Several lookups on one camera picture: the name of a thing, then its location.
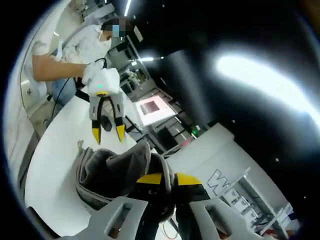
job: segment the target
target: white glove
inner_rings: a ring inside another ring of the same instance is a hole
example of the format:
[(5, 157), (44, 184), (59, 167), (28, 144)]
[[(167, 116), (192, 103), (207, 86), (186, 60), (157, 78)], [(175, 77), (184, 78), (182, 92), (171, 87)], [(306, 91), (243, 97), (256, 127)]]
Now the white glove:
[(97, 62), (92, 62), (88, 64), (83, 73), (82, 83), (87, 85), (88, 82), (94, 78), (94, 76), (104, 68), (104, 60), (99, 60)]

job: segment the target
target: ceiling light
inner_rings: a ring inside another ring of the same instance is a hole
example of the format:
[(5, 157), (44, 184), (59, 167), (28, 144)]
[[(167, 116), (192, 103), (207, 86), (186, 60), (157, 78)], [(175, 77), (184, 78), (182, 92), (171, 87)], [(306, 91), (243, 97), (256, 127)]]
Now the ceiling light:
[(215, 67), (219, 73), (231, 80), (252, 86), (297, 111), (308, 113), (320, 128), (319, 112), (291, 79), (273, 67), (234, 54), (221, 56)]
[(151, 62), (154, 60), (153, 57), (144, 57), (139, 59), (141, 62)]
[(126, 17), (128, 15), (128, 11), (130, 8), (130, 4), (131, 4), (131, 0), (128, 0), (126, 7), (125, 7), (125, 11), (124, 11), (124, 16)]

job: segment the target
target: yellow stripe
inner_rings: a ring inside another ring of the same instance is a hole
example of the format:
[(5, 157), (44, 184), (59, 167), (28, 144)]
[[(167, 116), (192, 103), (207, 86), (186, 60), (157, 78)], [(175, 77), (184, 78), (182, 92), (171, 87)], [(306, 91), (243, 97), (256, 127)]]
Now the yellow stripe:
[(160, 173), (148, 174), (140, 177), (136, 182), (142, 184), (160, 184), (161, 176)]
[(178, 185), (200, 185), (201, 182), (195, 178), (194, 176), (186, 175), (183, 173), (176, 173), (176, 176), (178, 178)]
[(125, 125), (116, 126), (115, 129), (118, 134), (120, 142), (122, 142), (125, 138)]
[(98, 96), (98, 95), (107, 95), (107, 94), (108, 94), (107, 91), (97, 91), (97, 92), (95, 93), (96, 96)]
[(100, 145), (100, 141), (101, 141), (101, 129), (99, 128), (92, 128), (92, 133), (94, 136), (94, 139), (96, 140), (96, 142)]

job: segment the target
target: white tabletop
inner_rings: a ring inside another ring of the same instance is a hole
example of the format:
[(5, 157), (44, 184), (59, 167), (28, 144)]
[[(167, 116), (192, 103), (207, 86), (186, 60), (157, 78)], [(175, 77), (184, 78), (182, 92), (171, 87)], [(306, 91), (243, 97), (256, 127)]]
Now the white tabletop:
[(101, 145), (94, 139), (89, 103), (74, 97), (54, 118), (33, 154), (25, 183), (25, 204), (33, 207), (58, 235), (73, 236), (88, 226), (90, 214), (75, 188), (77, 143), (83, 148), (106, 148), (121, 154), (136, 142), (119, 142), (116, 128), (102, 131)]

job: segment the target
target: person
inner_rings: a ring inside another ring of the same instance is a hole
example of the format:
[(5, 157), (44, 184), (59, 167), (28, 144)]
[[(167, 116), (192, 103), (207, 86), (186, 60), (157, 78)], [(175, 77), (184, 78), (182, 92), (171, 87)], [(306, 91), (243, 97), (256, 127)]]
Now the person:
[(55, 11), (46, 18), (38, 29), (39, 34), (31, 48), (31, 67), (33, 79), (37, 82), (53, 82), (60, 79), (85, 76), (90, 78), (94, 73), (103, 68), (103, 63), (79, 64), (55, 61), (50, 56), (50, 45), (62, 12), (70, 0), (62, 0), (57, 3)]
[[(62, 61), (73, 64), (90, 64), (104, 58), (111, 48), (112, 37), (122, 37), (129, 31), (130, 23), (123, 18), (111, 18), (101, 25), (92, 24), (78, 32), (63, 49)], [(83, 87), (82, 76), (64, 78), (52, 84), (52, 96), (64, 106)]]

